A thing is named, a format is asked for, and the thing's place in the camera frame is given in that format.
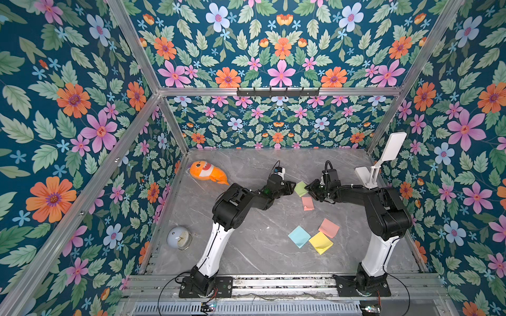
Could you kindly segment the green memo pad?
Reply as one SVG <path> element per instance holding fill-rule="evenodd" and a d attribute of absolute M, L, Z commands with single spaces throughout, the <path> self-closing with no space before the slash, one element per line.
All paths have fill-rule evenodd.
<path fill-rule="evenodd" d="M 303 197 L 308 193 L 308 190 L 306 189 L 307 184 L 303 181 L 296 184 L 296 187 L 294 189 L 294 192 L 299 196 Z"/>

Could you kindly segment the small pink memo pad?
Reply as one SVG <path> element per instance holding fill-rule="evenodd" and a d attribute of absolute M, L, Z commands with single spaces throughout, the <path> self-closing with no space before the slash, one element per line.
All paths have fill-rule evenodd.
<path fill-rule="evenodd" d="M 302 199 L 304 211 L 313 211 L 314 210 L 314 203 L 313 203 L 312 197 L 303 196 L 303 197 L 301 197 L 301 199 Z"/>

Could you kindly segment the large blue memo pad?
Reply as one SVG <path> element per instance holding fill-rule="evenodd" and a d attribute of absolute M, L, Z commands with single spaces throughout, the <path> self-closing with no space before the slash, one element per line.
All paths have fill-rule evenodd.
<path fill-rule="evenodd" d="M 301 249 L 311 239 L 311 235 L 309 235 L 301 226 L 296 227 L 288 235 L 288 237 L 299 249 Z"/>

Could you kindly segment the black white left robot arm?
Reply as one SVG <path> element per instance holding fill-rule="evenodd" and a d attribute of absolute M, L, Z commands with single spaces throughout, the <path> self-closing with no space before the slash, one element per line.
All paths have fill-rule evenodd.
<path fill-rule="evenodd" d="M 282 196 L 294 193 L 296 183 L 280 173 L 270 175 L 266 185 L 250 190 L 232 184 L 216 201 L 212 209 L 212 232 L 202 257 L 191 269 L 187 280 L 199 295 L 208 296 L 216 287 L 221 257 L 233 232 L 238 229 L 251 209 L 265 211 Z"/>

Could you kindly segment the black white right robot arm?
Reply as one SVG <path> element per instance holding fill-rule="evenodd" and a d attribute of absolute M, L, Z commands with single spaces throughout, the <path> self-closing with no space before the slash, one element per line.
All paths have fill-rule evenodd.
<path fill-rule="evenodd" d="M 342 185 L 338 180 L 324 183 L 315 180 L 305 189 L 317 201 L 361 205 L 365 209 L 368 227 L 372 232 L 369 246 L 354 278 L 333 276 L 338 293 L 342 296 L 389 296 L 387 265 L 395 246 L 412 226 L 412 220 L 395 189 Z"/>

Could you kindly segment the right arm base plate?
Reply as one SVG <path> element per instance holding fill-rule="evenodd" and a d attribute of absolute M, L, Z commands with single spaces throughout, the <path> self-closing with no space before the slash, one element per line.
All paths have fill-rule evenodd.
<path fill-rule="evenodd" d="M 391 291 L 387 284 L 387 275 L 372 277 L 359 273 L 356 276 L 332 276 L 336 282 L 339 297 L 390 297 Z"/>

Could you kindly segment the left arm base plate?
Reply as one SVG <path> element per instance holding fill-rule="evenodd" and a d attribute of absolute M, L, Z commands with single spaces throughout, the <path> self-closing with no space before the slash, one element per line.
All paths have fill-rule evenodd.
<path fill-rule="evenodd" d="M 208 287 L 209 293 L 201 291 L 190 276 L 186 276 L 179 290 L 179 298 L 190 299 L 212 299 L 212 298 L 231 298 L 233 290 L 233 277 L 218 276 L 211 286 Z"/>

